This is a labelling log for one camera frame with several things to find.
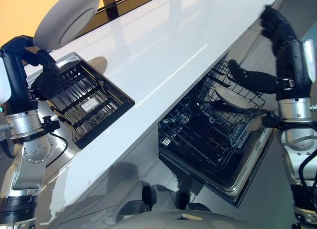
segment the black wire basket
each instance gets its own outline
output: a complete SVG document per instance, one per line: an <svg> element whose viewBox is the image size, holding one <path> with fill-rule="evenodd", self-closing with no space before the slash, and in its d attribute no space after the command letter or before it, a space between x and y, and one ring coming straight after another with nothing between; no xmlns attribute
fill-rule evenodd
<svg viewBox="0 0 317 229"><path fill-rule="evenodd" d="M217 87L228 88L243 97L250 108L241 110L222 102ZM163 149L186 160L219 171L249 136L249 121L263 112L262 94L236 84L227 62L216 64L207 75L158 124Z"/></svg>
<svg viewBox="0 0 317 229"><path fill-rule="evenodd" d="M63 87L48 104L71 130L74 143L83 149L128 111L134 101L76 57L78 60L60 68Z"/></svg>

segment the kitchen counter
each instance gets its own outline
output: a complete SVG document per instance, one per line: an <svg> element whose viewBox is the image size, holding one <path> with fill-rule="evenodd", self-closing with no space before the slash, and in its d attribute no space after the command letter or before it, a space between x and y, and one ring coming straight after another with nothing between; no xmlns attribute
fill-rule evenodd
<svg viewBox="0 0 317 229"><path fill-rule="evenodd" d="M41 224L105 178L274 1L153 0L52 52L105 57L105 77L135 105L48 181L52 217ZM39 69L26 66L27 75Z"/></svg>

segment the dishwasher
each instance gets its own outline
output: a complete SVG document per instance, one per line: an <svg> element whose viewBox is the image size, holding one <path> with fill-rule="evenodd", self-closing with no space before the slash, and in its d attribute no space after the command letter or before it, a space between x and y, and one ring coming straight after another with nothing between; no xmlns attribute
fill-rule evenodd
<svg viewBox="0 0 317 229"><path fill-rule="evenodd" d="M250 106L239 109L217 94L225 88ZM234 82L226 61L218 62L159 122L159 158L239 207L275 131L260 123L262 93Z"/></svg>

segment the drying rack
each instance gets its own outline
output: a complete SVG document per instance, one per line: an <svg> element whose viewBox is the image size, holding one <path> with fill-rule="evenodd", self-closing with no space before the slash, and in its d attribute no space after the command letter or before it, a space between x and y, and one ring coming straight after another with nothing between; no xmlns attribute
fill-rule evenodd
<svg viewBox="0 0 317 229"><path fill-rule="evenodd" d="M217 87L225 87L243 97L250 109L234 112L213 107L221 101ZM249 91L232 78L227 62L219 62L158 124L160 147L186 160L220 171L249 136L246 127L262 112L261 93Z"/></svg>
<svg viewBox="0 0 317 229"><path fill-rule="evenodd" d="M120 116L134 101L79 56L60 68L62 88L48 100L52 111L72 132L83 149Z"/></svg>

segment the label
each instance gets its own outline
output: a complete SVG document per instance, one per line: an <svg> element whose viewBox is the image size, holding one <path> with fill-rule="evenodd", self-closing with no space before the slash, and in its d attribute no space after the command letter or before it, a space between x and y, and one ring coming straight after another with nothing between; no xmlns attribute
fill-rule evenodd
<svg viewBox="0 0 317 229"><path fill-rule="evenodd" d="M90 99L89 101L85 102L81 107L85 112L89 112L91 109L93 109L95 106L97 106L99 103L95 98Z"/></svg>
<svg viewBox="0 0 317 229"><path fill-rule="evenodd" d="M265 138L265 135L267 133L268 128L265 128L264 131L262 132L261 136L260 136L260 142L262 143L263 139Z"/></svg>
<svg viewBox="0 0 317 229"><path fill-rule="evenodd" d="M162 144L165 145L165 146L168 146L170 142L171 142L171 140L169 140L168 138L165 138L165 139L162 141Z"/></svg>

